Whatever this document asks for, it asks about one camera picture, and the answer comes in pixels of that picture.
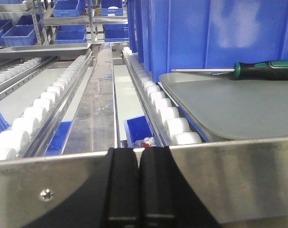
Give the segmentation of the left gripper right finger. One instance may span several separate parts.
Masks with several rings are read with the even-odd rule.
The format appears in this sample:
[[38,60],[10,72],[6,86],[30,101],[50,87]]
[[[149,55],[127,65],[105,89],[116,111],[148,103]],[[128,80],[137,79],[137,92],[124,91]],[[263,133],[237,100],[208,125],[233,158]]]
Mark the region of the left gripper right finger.
[[140,159],[144,228],[219,228],[182,175],[169,147],[147,147]]

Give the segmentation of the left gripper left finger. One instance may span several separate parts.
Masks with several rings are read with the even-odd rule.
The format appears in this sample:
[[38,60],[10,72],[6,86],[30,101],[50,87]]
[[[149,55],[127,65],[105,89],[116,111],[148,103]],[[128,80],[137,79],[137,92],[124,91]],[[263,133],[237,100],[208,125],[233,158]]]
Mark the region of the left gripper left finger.
[[88,179],[28,228],[139,228],[140,192],[132,148],[109,148]]

